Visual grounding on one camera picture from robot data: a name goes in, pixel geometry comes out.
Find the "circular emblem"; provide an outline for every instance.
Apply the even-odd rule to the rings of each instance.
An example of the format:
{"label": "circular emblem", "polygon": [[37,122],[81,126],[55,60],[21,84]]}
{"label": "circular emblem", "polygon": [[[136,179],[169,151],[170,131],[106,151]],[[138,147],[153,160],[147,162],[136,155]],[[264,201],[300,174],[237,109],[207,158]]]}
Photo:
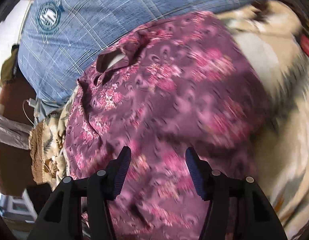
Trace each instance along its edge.
{"label": "circular emblem", "polygon": [[52,34],[58,30],[61,9],[54,0],[42,4],[37,13],[38,27],[44,34]]}

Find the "red object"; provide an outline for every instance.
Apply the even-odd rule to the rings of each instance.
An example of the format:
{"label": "red object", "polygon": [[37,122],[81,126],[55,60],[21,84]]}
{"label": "red object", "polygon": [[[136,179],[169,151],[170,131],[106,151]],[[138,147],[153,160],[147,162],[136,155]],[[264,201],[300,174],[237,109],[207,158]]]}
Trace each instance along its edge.
{"label": "red object", "polygon": [[309,57],[309,38],[306,37],[304,34],[301,36],[301,48],[302,50],[308,55]]}

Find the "floral shirt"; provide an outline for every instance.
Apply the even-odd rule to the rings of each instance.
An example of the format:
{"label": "floral shirt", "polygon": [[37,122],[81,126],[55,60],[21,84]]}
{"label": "floral shirt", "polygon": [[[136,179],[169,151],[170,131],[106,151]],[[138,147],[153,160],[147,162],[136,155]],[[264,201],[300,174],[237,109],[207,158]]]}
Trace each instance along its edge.
{"label": "floral shirt", "polygon": [[[107,69],[118,52],[124,58]],[[230,177],[255,176],[249,135],[269,102],[210,12],[138,27],[99,55],[78,86],[65,139],[71,176],[88,177],[123,146],[132,150],[122,192],[110,203],[118,239],[198,239],[209,203],[189,176],[189,146]]]}

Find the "blue plaid bed sheet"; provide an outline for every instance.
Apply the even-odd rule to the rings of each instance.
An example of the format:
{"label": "blue plaid bed sheet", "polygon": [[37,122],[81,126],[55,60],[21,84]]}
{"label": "blue plaid bed sheet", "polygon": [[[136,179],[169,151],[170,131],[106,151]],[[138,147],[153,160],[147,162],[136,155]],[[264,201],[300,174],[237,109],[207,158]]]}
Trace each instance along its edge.
{"label": "blue plaid bed sheet", "polygon": [[19,67],[46,101],[64,103],[100,52],[137,26],[195,10],[221,12],[253,0],[35,0]]}

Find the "silver screw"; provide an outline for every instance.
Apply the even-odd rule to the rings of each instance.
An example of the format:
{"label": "silver screw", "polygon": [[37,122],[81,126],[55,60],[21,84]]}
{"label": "silver screw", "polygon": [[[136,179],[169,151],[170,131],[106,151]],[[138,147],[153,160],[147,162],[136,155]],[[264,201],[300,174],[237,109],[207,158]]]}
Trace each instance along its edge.
{"label": "silver screw", "polygon": [[248,176],[248,177],[246,177],[246,181],[249,182],[249,183],[253,183],[254,182],[254,178]]}
{"label": "silver screw", "polygon": [[218,171],[218,170],[213,170],[213,171],[211,171],[211,174],[212,174],[213,176],[219,176],[219,175],[221,174],[221,172]]}
{"label": "silver screw", "polygon": [[105,170],[99,170],[96,174],[100,177],[104,176],[107,172]]}
{"label": "silver screw", "polygon": [[63,179],[63,182],[64,183],[69,183],[71,181],[71,177],[65,177],[64,179]]}

